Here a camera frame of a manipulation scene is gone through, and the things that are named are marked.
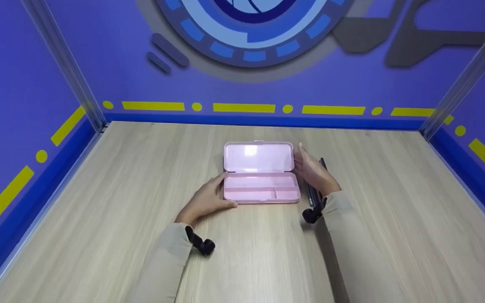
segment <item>blue baseboard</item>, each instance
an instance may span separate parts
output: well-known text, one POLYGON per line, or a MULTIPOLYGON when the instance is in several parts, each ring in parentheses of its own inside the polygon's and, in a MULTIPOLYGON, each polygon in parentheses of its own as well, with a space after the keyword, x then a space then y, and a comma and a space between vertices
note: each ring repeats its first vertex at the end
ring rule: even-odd
POLYGON ((280 127, 321 127, 354 129, 392 129, 416 130, 424 120, 376 120, 338 117, 248 117, 217 115, 173 115, 173 114, 135 114, 104 113, 108 121, 134 121, 157 123, 188 123, 244 126, 280 126, 280 127))
POLYGON ((0 267, 20 242, 35 217, 52 196, 94 135, 89 122, 81 126, 62 147, 31 188, 0 225, 0 267))
POLYGON ((430 143, 485 207, 485 171, 473 159, 475 155, 469 155, 442 128, 435 133, 430 143))

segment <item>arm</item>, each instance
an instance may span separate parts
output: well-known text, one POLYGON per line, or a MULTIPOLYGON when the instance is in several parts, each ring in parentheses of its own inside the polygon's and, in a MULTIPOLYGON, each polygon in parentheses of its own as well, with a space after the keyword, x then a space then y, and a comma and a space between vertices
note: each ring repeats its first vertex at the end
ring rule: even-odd
POLYGON ((130 303, 173 303, 187 263, 192 243, 185 228, 193 226, 204 215, 220 209, 237 207, 234 201, 218 198, 218 188, 225 174, 211 178, 192 196, 174 223, 160 235, 149 250, 140 278, 129 293, 130 303))
POLYGON ((131 291, 132 303, 173 303, 192 244, 184 223, 171 223, 150 250, 137 285, 131 291))
POLYGON ((327 196, 322 211, 349 300, 404 302, 402 291, 383 253, 342 191, 327 196))
POLYGON ((335 293, 335 296, 352 303, 404 302, 396 276, 336 179, 308 154, 302 144, 294 152, 294 157, 295 173, 327 196, 327 205, 321 214, 330 235, 327 241, 332 242, 337 261, 329 264, 339 267, 340 276, 331 268, 329 273, 337 276, 331 282, 341 283, 343 280, 345 287, 338 287, 337 292, 345 292, 348 298, 344 293, 335 293))

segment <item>circular wall graphic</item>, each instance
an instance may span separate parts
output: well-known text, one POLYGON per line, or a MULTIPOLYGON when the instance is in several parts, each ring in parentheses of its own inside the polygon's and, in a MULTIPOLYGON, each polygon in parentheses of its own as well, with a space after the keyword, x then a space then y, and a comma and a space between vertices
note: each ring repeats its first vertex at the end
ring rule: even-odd
POLYGON ((352 0, 157 0, 193 48, 219 62, 264 67, 316 45, 352 0))

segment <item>wooden table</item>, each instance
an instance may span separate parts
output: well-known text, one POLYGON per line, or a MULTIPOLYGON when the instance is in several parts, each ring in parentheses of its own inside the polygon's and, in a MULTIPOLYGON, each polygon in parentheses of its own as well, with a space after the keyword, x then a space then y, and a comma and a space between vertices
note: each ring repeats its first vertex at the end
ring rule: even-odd
MULTIPOLYGON (((408 302, 485 302, 485 215, 418 133, 113 122, 0 281, 0 303, 123 301, 151 243, 223 170, 224 144, 253 140, 325 158, 408 302)), ((333 302, 302 192, 202 221, 217 249, 191 255, 177 301, 333 302)))

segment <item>yellow dot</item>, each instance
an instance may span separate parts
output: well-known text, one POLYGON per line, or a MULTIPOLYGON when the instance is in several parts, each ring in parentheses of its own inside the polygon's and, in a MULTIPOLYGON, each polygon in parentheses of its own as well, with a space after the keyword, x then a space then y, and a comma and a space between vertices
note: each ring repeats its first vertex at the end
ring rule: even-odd
POLYGON ((196 103, 192 103, 192 109, 193 109, 194 111, 199 112, 199 111, 201 111, 201 110, 202 110, 202 108, 203 108, 203 107, 202 107, 202 105, 201 105, 201 104, 199 104, 198 102, 196 102, 196 103))
POLYGON ((377 115, 379 115, 382 112, 383 112, 383 108, 382 107, 376 107, 375 109, 372 109, 372 115, 374 115, 374 116, 377 116, 377 115))
POLYGON ((289 114, 290 112, 293 111, 293 106, 291 106, 289 104, 288 105, 284 105, 282 110, 283 110, 284 113, 289 114))
POLYGON ((456 127, 454 132, 456 133, 456 136, 461 137, 465 134, 465 127, 463 125, 460 125, 456 127))
POLYGON ((111 103, 110 101, 104 101, 102 102, 102 105, 104 105, 106 109, 113 109, 113 103, 111 103))
POLYGON ((37 158, 38 163, 45 163, 46 159, 48 159, 48 153, 46 153, 46 150, 41 149, 37 152, 37 155, 35 155, 35 158, 37 158))

